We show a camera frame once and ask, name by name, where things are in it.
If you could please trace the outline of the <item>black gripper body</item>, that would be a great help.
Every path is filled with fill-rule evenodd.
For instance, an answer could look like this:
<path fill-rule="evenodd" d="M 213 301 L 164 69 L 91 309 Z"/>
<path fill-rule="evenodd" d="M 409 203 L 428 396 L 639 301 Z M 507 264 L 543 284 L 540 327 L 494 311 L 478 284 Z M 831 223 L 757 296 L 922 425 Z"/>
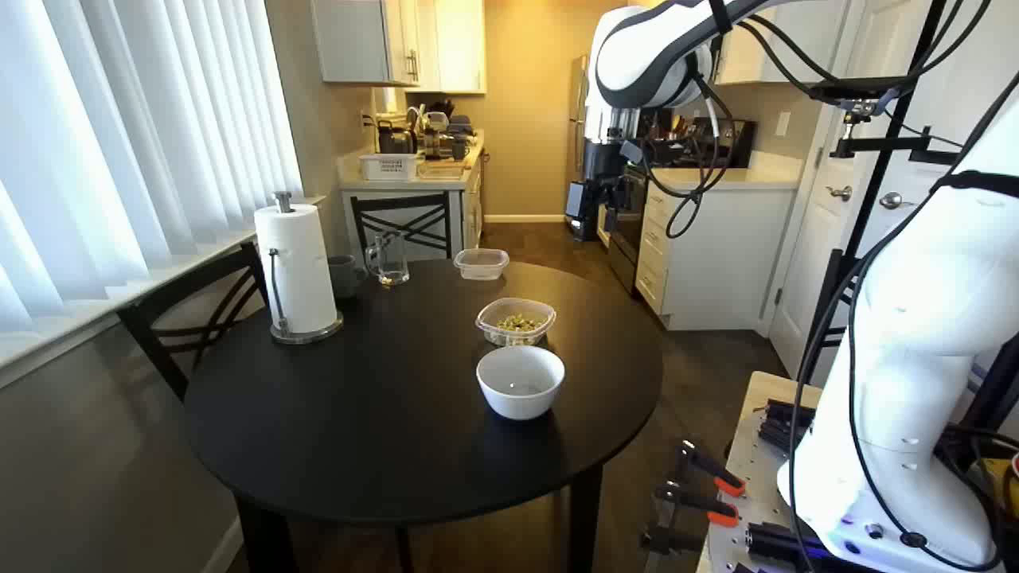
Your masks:
<path fill-rule="evenodd" d="M 565 216 L 567 231 L 589 243 L 601 221 L 605 227 L 618 223 L 618 213 L 630 203 L 629 168 L 639 160 L 639 148 L 625 142 L 583 144 L 583 168 L 567 186 Z"/>

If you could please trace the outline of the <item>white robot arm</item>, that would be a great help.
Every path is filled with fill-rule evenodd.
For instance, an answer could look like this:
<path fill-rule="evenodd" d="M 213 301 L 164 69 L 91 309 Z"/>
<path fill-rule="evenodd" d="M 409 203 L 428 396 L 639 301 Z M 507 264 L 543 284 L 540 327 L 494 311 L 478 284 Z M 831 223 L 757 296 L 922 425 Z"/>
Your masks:
<path fill-rule="evenodd" d="M 583 186 L 618 208 L 644 112 L 682 110 L 708 93 L 726 60 L 724 39 L 777 0 L 655 0 L 600 16 L 587 57 Z"/>

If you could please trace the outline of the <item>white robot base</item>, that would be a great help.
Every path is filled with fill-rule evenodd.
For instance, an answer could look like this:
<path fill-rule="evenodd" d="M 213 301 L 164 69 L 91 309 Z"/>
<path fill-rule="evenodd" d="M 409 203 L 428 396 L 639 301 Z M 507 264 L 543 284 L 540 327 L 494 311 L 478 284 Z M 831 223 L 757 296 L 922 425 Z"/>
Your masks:
<path fill-rule="evenodd" d="M 780 497 L 840 561 L 878 573 L 1000 565 L 977 493 L 936 458 L 977 356 L 1019 336 L 1019 103 L 864 261 L 847 336 Z"/>

